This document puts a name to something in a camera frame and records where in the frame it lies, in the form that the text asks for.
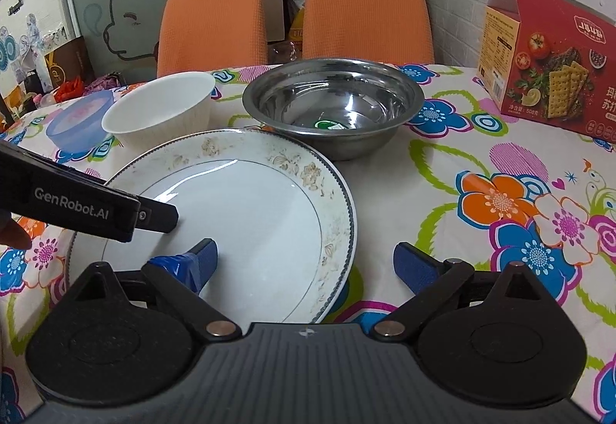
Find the left hand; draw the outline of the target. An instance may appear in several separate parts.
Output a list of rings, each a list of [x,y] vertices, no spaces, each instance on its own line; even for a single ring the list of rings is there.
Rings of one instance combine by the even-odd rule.
[[[31,239],[28,233],[13,219],[12,214],[0,210],[0,243],[17,250],[29,250]]]

